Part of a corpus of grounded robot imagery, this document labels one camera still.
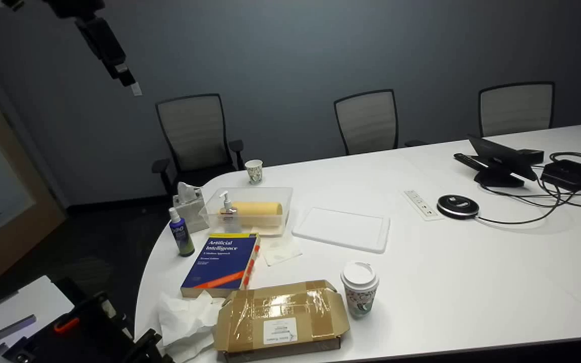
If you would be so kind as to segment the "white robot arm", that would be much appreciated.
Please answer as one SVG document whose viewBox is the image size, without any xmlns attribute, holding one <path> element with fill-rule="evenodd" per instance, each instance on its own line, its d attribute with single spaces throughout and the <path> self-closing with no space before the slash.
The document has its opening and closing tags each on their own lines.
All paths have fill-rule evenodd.
<svg viewBox="0 0 581 363">
<path fill-rule="evenodd" d="M 131 74 L 123 46 L 119 45 L 110 22 L 99 16 L 106 8 L 104 0 L 42 0 L 51 6 L 56 18 L 74 18 L 81 37 L 104 62 L 111 80 L 117 80 L 131 92 L 133 98 L 141 98 L 141 86 Z"/>
</svg>

